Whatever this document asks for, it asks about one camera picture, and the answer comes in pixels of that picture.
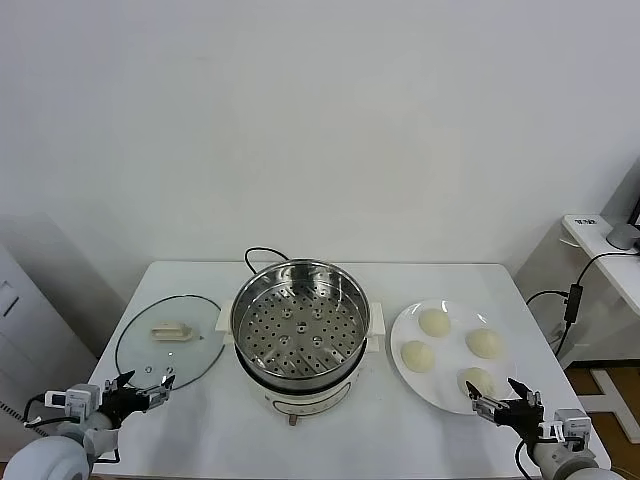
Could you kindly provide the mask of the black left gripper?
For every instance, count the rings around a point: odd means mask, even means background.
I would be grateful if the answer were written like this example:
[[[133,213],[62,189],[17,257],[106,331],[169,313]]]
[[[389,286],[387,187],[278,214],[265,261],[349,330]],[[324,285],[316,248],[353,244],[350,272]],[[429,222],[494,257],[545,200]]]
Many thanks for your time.
[[[113,428],[120,428],[124,420],[134,412],[146,412],[149,404],[163,404],[169,399],[175,376],[164,376],[159,385],[141,391],[129,388],[129,380],[135,371],[120,373],[115,379],[106,380],[99,412],[106,416]]]

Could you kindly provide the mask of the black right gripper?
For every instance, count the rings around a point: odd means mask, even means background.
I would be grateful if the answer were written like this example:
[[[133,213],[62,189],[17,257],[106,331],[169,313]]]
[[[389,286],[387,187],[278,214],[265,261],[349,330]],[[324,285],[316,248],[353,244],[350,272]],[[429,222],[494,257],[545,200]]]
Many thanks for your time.
[[[497,425],[511,427],[525,443],[536,443],[541,433],[539,425],[544,420],[541,395],[514,378],[509,377],[508,383],[516,397],[501,403],[482,395],[471,382],[466,381],[472,409],[479,416],[494,416]]]

